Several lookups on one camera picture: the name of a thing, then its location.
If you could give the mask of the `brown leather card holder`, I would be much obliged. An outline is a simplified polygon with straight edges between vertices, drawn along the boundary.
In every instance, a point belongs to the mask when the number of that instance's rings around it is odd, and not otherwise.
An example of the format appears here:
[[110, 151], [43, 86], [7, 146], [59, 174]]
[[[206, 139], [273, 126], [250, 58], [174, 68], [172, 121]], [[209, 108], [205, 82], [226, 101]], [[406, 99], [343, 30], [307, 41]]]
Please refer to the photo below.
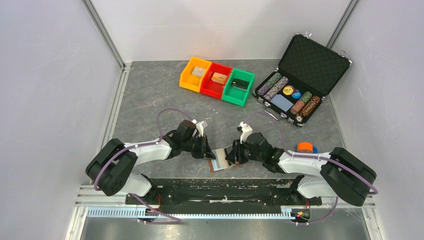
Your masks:
[[226, 156], [231, 150], [232, 150], [231, 146], [212, 150], [212, 153], [214, 154], [215, 159], [208, 160], [209, 169], [211, 173], [229, 170], [241, 165], [237, 163], [235, 160], [234, 161], [226, 160]]

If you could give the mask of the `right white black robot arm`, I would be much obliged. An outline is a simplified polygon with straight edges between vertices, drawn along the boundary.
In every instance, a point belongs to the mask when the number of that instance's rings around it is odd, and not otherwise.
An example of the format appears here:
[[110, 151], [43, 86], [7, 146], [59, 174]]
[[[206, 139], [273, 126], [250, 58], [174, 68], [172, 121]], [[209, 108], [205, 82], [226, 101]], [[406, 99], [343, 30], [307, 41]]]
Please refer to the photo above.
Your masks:
[[235, 164], [256, 161], [272, 173], [298, 174], [288, 191], [295, 204], [318, 197], [338, 197], [361, 207], [369, 195], [378, 194], [373, 185], [377, 173], [342, 147], [324, 153], [294, 152], [274, 147], [260, 132], [254, 132], [246, 139], [234, 140], [224, 152], [225, 159]]

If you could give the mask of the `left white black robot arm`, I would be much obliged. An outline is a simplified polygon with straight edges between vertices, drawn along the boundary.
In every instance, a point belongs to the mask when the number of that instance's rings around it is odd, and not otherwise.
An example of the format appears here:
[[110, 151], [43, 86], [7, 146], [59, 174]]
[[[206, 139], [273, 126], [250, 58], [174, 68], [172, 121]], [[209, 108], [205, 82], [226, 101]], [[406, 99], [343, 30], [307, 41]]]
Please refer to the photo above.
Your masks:
[[125, 192], [151, 204], [157, 198], [154, 183], [133, 169], [148, 162], [175, 158], [183, 152], [190, 153], [194, 159], [215, 159], [205, 134], [207, 125], [204, 120], [183, 120], [177, 129], [164, 136], [140, 143], [124, 143], [113, 138], [87, 165], [85, 174], [93, 181], [95, 190], [108, 197]]

